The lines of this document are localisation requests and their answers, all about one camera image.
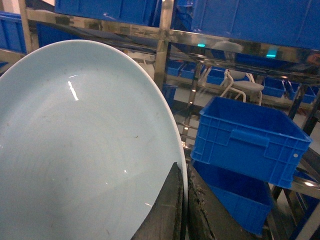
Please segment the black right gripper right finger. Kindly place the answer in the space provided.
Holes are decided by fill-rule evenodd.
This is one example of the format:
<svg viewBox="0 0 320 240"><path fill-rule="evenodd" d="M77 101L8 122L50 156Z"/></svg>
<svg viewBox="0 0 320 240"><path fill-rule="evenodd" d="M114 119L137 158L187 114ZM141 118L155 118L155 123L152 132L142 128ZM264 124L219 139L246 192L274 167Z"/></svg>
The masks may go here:
<svg viewBox="0 0 320 240"><path fill-rule="evenodd" d="M191 240L252 240L230 215L197 170L187 167L188 217L187 229Z"/></svg>

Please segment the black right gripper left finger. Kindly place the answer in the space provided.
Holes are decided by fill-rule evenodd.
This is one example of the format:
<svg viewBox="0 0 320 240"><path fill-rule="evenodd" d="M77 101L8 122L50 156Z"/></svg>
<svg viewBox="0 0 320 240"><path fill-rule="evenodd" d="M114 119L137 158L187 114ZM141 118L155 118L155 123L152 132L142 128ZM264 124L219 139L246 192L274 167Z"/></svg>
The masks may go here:
<svg viewBox="0 0 320 240"><path fill-rule="evenodd" d="M172 164L159 194L133 240L179 240L182 233L183 176Z"/></svg>

